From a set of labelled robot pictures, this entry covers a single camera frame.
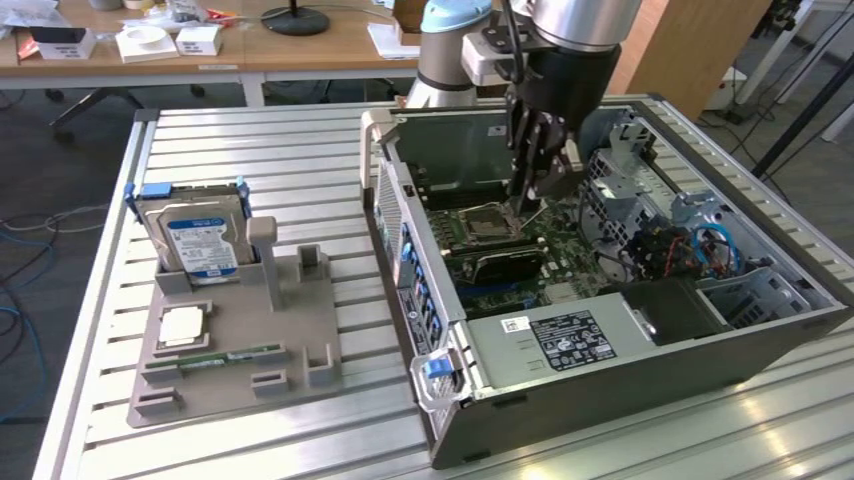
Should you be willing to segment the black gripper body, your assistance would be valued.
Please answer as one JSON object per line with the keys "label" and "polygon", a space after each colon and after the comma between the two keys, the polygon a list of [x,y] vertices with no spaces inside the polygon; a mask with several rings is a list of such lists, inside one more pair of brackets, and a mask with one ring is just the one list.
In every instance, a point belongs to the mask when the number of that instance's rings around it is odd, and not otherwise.
{"label": "black gripper body", "polygon": [[549,49],[529,54],[517,88],[522,103],[579,128],[598,108],[622,53],[621,45],[601,52]]}

